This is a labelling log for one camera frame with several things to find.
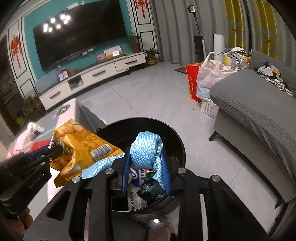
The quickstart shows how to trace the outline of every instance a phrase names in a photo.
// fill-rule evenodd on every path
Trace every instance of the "gray sofa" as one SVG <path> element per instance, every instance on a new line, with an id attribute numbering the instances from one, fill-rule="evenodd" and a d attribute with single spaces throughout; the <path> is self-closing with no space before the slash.
<path id="1" fill-rule="evenodd" d="M 282 73 L 293 97 L 257 75 L 254 67 L 270 62 Z M 252 54 L 250 69 L 213 85 L 212 101 L 219 110 L 209 140 L 220 134 L 244 154 L 281 196 L 296 200 L 296 72 L 261 52 Z"/>

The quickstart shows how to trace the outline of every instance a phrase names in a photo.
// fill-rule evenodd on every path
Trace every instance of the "teal wall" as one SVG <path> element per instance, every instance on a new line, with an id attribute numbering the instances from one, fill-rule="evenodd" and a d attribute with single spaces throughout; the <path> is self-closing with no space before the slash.
<path id="1" fill-rule="evenodd" d="M 85 3 L 95 2 L 95 1 L 101 1 L 101 0 L 84 0 Z M 51 70 L 57 68 L 58 66 L 61 66 L 63 69 L 67 70 L 73 70 L 73 69 L 81 69 L 83 67 L 86 67 L 92 63 L 96 62 L 96 55 L 94 52 L 90 52 L 86 55 L 88 59 L 85 59 L 84 57 L 76 57 L 75 59 L 72 59 L 70 61 L 63 60 L 59 62 L 56 65 L 53 65 L 52 67 L 46 69 L 45 71 L 42 70 L 36 46 L 35 46 L 35 40 L 34 40 L 34 33 L 33 28 L 37 25 L 43 23 L 44 21 L 50 19 L 51 17 L 57 15 L 61 11 L 66 11 L 67 6 L 73 4 L 76 2 L 75 0 L 51 0 L 48 3 L 40 6 L 33 12 L 31 12 L 29 15 L 25 17 L 25 37 L 26 37 L 26 43 L 28 48 L 28 54 L 30 57 L 30 61 L 33 66 L 34 73 L 36 75 L 37 80 L 40 79 L 42 76 L 50 72 Z M 120 8 L 122 11 L 124 26 L 126 29 L 126 33 L 132 32 L 131 27 L 131 21 L 128 13 L 128 6 L 126 3 L 126 0 L 119 0 L 120 2 Z M 132 53 L 132 49 L 130 45 L 127 43 L 126 39 L 118 39 L 109 41 L 104 44 L 99 44 L 96 46 L 95 52 L 97 54 L 101 54 L 104 52 L 105 49 L 109 47 L 113 47 L 116 45 L 120 45 L 122 51 L 124 53 Z"/>

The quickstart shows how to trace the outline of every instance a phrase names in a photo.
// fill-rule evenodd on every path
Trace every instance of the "green plant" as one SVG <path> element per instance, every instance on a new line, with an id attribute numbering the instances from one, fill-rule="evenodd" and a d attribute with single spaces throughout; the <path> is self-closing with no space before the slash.
<path id="1" fill-rule="evenodd" d="M 129 33 L 126 36 L 126 39 L 130 44 L 137 44 L 139 42 L 142 42 L 142 36 L 135 33 Z"/>
<path id="2" fill-rule="evenodd" d="M 30 115 L 37 108 L 39 108 L 37 94 L 28 96 L 24 99 L 24 103 L 22 105 L 22 112 L 24 115 Z"/>
<path id="3" fill-rule="evenodd" d="M 155 48 L 145 49 L 145 56 L 146 58 L 155 58 L 156 54 L 160 55 L 160 53 L 155 51 Z"/>

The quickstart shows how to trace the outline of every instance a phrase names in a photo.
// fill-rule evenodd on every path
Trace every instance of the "tv stand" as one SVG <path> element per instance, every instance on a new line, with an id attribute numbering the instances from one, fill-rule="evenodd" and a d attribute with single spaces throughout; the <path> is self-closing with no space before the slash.
<path id="1" fill-rule="evenodd" d="M 144 53 L 128 54 L 91 66 L 67 78 L 39 96 L 46 110 L 69 96 L 104 79 L 129 71 L 130 67 L 146 62 Z"/>

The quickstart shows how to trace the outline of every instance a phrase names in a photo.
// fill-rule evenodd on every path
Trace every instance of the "drawer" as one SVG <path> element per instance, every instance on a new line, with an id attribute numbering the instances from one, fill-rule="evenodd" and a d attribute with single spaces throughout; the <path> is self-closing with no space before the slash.
<path id="1" fill-rule="evenodd" d="M 71 89 L 67 81 L 65 81 L 60 86 L 54 88 L 53 90 L 49 90 L 42 96 L 40 96 L 40 100 L 44 105 L 44 108 L 48 110 L 50 107 L 53 107 L 60 101 L 71 95 Z"/>
<path id="2" fill-rule="evenodd" d="M 144 54 L 139 54 L 136 56 L 131 56 L 119 61 L 115 62 L 115 67 L 117 71 L 121 71 L 123 69 L 127 69 L 129 67 L 138 65 L 138 64 L 142 64 L 145 63 L 146 59 L 145 59 L 145 55 Z"/>
<path id="3" fill-rule="evenodd" d="M 117 71 L 114 63 L 106 64 L 102 67 L 98 67 L 90 72 L 81 75 L 84 84 L 94 84 L 108 77 L 116 75 Z"/>

